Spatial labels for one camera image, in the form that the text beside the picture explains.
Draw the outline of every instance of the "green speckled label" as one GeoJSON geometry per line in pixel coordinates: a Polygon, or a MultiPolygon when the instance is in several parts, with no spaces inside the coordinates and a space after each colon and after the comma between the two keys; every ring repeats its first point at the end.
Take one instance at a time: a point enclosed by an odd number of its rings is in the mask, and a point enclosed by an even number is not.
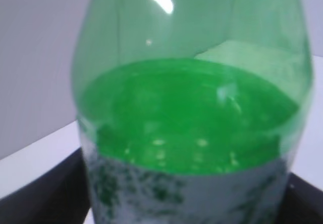
{"type": "Polygon", "coordinates": [[[225,175],[176,175],[103,157],[83,138],[97,224],[272,224],[286,163],[225,175]]]}

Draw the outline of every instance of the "green plastic bottle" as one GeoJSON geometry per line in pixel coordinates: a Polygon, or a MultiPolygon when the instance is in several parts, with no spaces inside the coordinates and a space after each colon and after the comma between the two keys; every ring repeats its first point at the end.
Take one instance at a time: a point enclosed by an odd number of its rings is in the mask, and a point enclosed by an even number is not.
{"type": "Polygon", "coordinates": [[[97,224],[273,224],[310,103],[299,0],[92,0],[72,86],[97,224]]]}

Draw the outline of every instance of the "white wall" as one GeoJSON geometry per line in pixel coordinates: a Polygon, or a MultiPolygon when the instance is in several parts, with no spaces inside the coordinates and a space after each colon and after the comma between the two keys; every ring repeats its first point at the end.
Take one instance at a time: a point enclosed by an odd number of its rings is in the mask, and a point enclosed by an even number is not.
{"type": "MultiPolygon", "coordinates": [[[[89,0],[0,0],[0,159],[74,120],[69,68],[89,0]]],[[[303,0],[323,56],[323,0],[303,0]]]]}
{"type": "Polygon", "coordinates": [[[323,0],[302,0],[312,52],[323,57],[323,0]]]}

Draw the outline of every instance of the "black surface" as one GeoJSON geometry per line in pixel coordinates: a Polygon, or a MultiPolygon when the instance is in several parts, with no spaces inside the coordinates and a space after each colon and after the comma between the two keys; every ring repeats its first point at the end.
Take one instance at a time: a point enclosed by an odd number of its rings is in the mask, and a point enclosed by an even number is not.
{"type": "MultiPolygon", "coordinates": [[[[38,180],[0,200],[0,224],[83,224],[89,210],[84,170],[77,150],[38,180]]],[[[276,224],[323,224],[323,192],[292,174],[276,224]]]]}
{"type": "Polygon", "coordinates": [[[0,224],[81,224],[89,205],[77,150],[38,180],[0,200],[0,224]]]}

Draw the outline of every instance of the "green liquid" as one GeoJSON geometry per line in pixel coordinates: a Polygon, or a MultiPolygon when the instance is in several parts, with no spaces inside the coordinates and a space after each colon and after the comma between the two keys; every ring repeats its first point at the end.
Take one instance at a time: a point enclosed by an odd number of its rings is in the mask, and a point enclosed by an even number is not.
{"type": "Polygon", "coordinates": [[[184,175],[230,173],[280,157],[299,109],[254,74],[194,59],[119,67],[77,102],[101,155],[184,175]]]}

